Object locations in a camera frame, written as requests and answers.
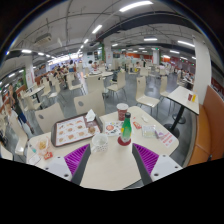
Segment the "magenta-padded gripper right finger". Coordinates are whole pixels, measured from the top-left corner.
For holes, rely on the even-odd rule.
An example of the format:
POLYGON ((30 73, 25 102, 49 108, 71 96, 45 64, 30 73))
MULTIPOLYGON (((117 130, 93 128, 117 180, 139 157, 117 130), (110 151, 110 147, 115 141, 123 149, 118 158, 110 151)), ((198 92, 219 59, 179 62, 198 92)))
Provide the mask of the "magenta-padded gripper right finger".
POLYGON ((170 156, 166 154, 158 155, 136 143, 132 144, 132 154, 144 185, 182 169, 170 156))

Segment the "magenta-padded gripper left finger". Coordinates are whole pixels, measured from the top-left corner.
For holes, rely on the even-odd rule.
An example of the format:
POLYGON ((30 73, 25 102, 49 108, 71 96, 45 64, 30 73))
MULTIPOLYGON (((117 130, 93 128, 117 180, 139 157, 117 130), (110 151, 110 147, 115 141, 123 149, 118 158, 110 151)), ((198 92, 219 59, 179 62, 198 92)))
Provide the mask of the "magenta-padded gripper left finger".
POLYGON ((79 185, 90 154, 90 145, 84 145, 64 157, 55 157, 44 170, 79 185))

